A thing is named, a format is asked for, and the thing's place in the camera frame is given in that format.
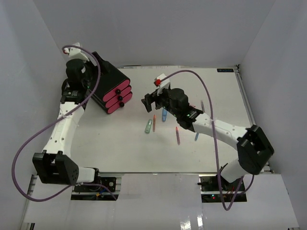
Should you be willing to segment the purple slim highlighter pen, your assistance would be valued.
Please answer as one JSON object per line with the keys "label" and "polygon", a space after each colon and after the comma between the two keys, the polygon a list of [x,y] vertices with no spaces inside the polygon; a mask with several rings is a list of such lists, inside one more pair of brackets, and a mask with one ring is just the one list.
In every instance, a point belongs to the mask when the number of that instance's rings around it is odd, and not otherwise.
{"label": "purple slim highlighter pen", "polygon": [[203,100],[201,100],[201,109],[202,109],[203,113],[205,113],[205,107],[204,107]]}

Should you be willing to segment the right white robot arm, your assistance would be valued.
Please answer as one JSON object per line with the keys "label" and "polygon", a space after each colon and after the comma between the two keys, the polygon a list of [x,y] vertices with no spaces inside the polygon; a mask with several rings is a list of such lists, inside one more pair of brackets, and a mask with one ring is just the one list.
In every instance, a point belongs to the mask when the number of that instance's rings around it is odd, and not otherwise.
{"label": "right white robot arm", "polygon": [[246,174],[258,175],[274,154],[274,149],[260,126],[235,126],[221,120],[212,120],[203,111],[190,105],[188,97],[179,88],[156,90],[142,99],[147,112],[164,108],[184,129],[208,135],[231,146],[238,157],[228,163],[216,180],[217,187],[228,191],[234,181]]}

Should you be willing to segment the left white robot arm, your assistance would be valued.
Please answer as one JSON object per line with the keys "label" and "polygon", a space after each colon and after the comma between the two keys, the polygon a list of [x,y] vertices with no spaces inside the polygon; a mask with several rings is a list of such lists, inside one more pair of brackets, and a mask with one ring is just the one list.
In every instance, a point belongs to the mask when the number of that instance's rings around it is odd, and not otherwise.
{"label": "left white robot arm", "polygon": [[76,185],[84,183],[90,191],[101,187],[97,169],[78,166],[71,159],[71,146],[78,123],[85,112],[85,99],[94,90],[97,78],[105,71],[102,59],[92,52],[97,63],[73,55],[66,63],[67,79],[62,84],[59,115],[49,141],[32,162],[44,184]]}

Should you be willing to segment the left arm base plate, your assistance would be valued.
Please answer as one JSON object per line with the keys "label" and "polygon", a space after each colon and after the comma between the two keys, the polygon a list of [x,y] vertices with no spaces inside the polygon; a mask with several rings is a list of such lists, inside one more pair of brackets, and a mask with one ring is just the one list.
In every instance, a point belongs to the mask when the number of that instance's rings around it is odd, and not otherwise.
{"label": "left arm base plate", "polygon": [[97,176],[95,180],[91,183],[88,183],[89,185],[78,185],[73,188],[73,191],[76,193],[85,193],[85,192],[101,192],[106,191],[104,187],[98,186],[98,184],[101,184],[105,186],[110,192],[115,192],[116,190],[116,184],[117,184],[117,178],[116,177],[101,177]]}

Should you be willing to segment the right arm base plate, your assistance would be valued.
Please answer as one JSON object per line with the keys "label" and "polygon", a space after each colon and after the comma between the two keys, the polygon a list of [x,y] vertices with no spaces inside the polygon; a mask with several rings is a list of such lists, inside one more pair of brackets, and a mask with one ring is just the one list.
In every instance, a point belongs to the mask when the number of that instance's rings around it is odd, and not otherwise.
{"label": "right arm base plate", "polygon": [[[237,186],[239,185],[240,179],[236,179],[235,181],[229,183],[224,178],[221,178],[221,188],[222,192],[234,193]],[[203,192],[219,192],[219,184],[217,175],[208,176],[203,175],[199,177],[199,182],[197,185],[201,187],[201,191]]]}

